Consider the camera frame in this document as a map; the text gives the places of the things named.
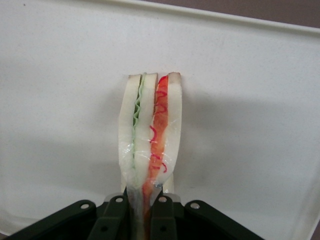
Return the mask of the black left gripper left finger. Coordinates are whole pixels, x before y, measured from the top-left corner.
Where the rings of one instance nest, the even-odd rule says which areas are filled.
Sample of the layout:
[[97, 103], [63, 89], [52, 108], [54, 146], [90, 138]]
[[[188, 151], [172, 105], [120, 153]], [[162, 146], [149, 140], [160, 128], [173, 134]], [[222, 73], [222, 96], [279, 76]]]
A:
[[79, 200], [6, 237], [7, 240], [129, 240], [128, 198], [107, 196], [102, 205]]

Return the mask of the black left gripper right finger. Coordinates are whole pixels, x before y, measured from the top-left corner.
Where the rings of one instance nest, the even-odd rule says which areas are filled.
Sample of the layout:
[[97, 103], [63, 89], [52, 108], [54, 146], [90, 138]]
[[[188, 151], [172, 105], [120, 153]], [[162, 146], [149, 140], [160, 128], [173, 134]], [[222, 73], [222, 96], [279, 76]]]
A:
[[261, 240], [262, 237], [201, 200], [185, 205], [160, 195], [151, 208], [150, 240]]

